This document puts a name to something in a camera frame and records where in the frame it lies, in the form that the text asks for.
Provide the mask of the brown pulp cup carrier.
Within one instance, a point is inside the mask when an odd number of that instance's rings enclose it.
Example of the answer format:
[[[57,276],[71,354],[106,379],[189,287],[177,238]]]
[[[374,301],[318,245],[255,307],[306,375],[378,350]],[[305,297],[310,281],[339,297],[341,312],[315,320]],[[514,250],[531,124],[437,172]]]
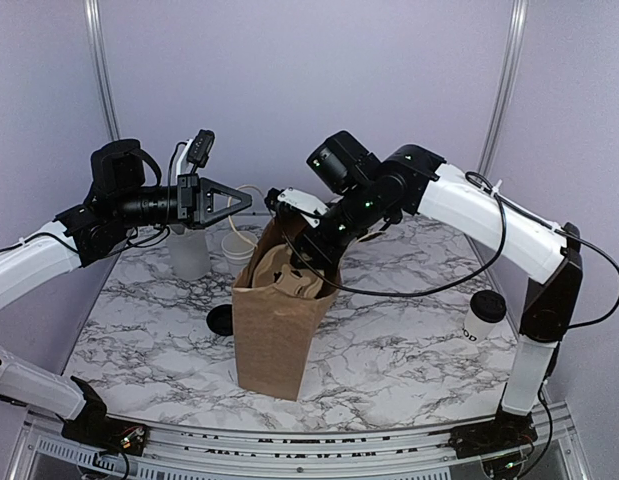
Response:
[[[280,244],[271,248],[255,267],[251,287],[274,287],[288,296],[315,299],[323,280],[310,269],[294,267],[291,258],[288,246]]]

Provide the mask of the brown cardboard box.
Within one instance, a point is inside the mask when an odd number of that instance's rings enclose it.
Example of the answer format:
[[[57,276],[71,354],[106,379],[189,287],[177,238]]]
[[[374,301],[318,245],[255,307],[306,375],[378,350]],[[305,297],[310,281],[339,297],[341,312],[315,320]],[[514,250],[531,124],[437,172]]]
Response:
[[[335,301],[341,280],[335,270],[313,268],[294,256],[294,241],[310,226],[299,213],[276,215],[266,225],[249,264],[232,286],[233,336],[238,385],[270,397],[298,399],[314,334]],[[315,299],[288,296],[274,287],[252,288],[255,267],[276,245],[292,251],[291,264],[307,268],[323,280]]]

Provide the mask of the black cup lid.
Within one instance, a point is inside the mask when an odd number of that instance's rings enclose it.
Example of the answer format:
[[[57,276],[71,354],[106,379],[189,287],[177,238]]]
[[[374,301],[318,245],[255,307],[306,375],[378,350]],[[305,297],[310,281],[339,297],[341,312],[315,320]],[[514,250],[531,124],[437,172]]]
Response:
[[[487,323],[499,323],[507,313],[504,297],[493,290],[481,290],[470,299],[470,309],[480,320]]]

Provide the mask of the single white paper cup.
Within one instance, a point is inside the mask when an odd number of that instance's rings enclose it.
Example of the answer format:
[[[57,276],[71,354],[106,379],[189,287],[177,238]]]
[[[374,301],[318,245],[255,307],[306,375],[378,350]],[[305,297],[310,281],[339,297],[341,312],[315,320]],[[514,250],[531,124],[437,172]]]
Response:
[[[500,320],[483,319],[469,310],[464,317],[462,333],[464,338],[476,344],[485,340]]]

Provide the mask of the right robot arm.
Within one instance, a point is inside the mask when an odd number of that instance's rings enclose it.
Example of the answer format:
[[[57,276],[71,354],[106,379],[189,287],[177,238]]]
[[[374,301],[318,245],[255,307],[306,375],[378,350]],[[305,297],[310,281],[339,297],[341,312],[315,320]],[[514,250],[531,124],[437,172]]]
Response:
[[[327,205],[295,189],[278,196],[308,223],[294,247],[297,260],[309,268],[337,267],[346,248],[370,227],[379,221],[397,224],[409,214],[459,230],[528,275],[513,368],[497,416],[484,428],[491,446],[508,446],[522,433],[522,418],[531,412],[571,323],[583,279],[577,227],[534,218],[495,188],[479,185],[476,174],[413,144],[379,160],[340,131],[316,148],[307,164],[340,198]]]

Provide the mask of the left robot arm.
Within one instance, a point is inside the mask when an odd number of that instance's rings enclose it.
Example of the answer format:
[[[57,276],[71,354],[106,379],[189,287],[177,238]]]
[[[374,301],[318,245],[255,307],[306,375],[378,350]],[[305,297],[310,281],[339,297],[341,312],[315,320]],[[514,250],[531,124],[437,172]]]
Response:
[[[92,183],[85,200],[58,214],[37,232],[0,249],[0,311],[49,280],[135,247],[132,229],[212,226],[249,208],[249,194],[198,175],[209,157],[209,131],[177,148],[188,173],[162,174],[136,139],[113,141],[91,156]],[[0,399],[47,410],[74,423],[95,445],[114,438],[98,394],[25,361],[0,346]]]

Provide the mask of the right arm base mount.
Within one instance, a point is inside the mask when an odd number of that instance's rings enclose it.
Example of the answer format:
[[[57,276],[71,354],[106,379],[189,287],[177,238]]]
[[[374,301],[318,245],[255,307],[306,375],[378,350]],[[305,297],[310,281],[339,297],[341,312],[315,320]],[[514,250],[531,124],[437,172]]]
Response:
[[[499,407],[492,420],[452,428],[448,445],[464,459],[533,444],[538,434],[532,423],[530,413],[514,415]]]

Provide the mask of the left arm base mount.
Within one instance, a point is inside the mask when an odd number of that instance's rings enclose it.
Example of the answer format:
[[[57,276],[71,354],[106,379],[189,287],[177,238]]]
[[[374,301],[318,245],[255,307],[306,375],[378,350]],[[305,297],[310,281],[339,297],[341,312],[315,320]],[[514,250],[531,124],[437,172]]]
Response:
[[[64,420],[61,435],[69,440],[110,452],[122,451],[141,456],[148,438],[148,427],[136,421],[112,418],[96,391],[84,380],[71,376],[86,401],[74,420]]]

